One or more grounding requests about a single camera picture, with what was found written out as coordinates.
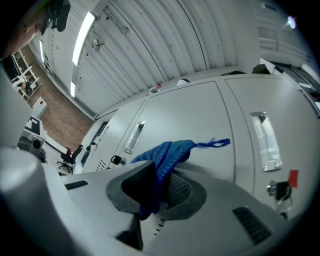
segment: cabinet door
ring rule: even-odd
[[[208,174],[234,182],[234,148],[230,121],[221,94],[215,82],[185,86],[150,98],[137,123],[145,122],[132,154],[119,155],[129,163],[139,154],[166,141],[192,140],[208,142],[212,138],[231,139],[231,145],[222,148],[191,151],[190,158],[177,167]]]
[[[86,162],[83,167],[83,173],[98,172],[108,167],[111,157],[130,127],[135,116],[142,109],[145,98],[128,103],[117,110],[115,115],[108,123],[108,130],[106,130],[102,140],[98,142],[96,149],[91,152],[92,158]]]
[[[223,97],[233,134],[235,152],[234,183],[252,194],[254,189],[255,162],[248,124],[235,95],[226,84],[225,79],[220,77],[216,80],[216,83]]]
[[[226,79],[234,93],[251,134],[254,162],[254,196],[276,208],[275,199],[267,194],[270,181],[287,181],[290,170],[299,170],[298,188],[293,188],[293,207],[289,217],[303,211],[319,178],[320,123],[310,104],[297,87],[281,77]],[[273,128],[282,168],[263,171],[262,157],[252,113],[265,112]]]

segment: office chair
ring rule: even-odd
[[[73,171],[74,168],[72,166],[69,166],[69,164],[74,165],[76,163],[76,157],[77,155],[79,155],[79,153],[81,152],[81,150],[83,149],[83,145],[79,145],[78,148],[76,149],[75,152],[73,152],[72,155],[70,155],[70,149],[68,149],[67,154],[65,153],[61,153],[60,157],[63,159],[63,162],[56,162],[57,164],[61,164],[61,166],[59,167],[59,169],[61,169],[61,167],[66,167],[68,169],[68,173],[70,173],[70,171]]]

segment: red tag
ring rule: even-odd
[[[290,170],[288,182],[293,188],[298,188],[298,170]]]

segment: door handle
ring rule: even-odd
[[[124,152],[128,154],[133,154],[140,140],[141,134],[146,128],[146,124],[146,121],[141,121],[136,124],[135,128],[133,129],[133,132],[129,137],[126,147],[124,148]]]
[[[276,135],[266,112],[252,112],[251,119],[258,138],[262,171],[277,171],[282,168]]]
[[[109,129],[110,124],[108,124],[102,131],[101,135],[99,136],[99,142],[102,140],[103,136],[105,135],[105,133],[107,132],[107,130]]]

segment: ceiling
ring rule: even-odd
[[[39,39],[51,70],[67,90],[73,79],[76,100],[93,115],[181,76],[234,66],[250,72],[260,58],[247,0],[70,2],[66,30],[47,29]],[[98,18],[74,70],[73,50],[87,12]],[[98,52],[92,49],[95,39],[104,42]]]

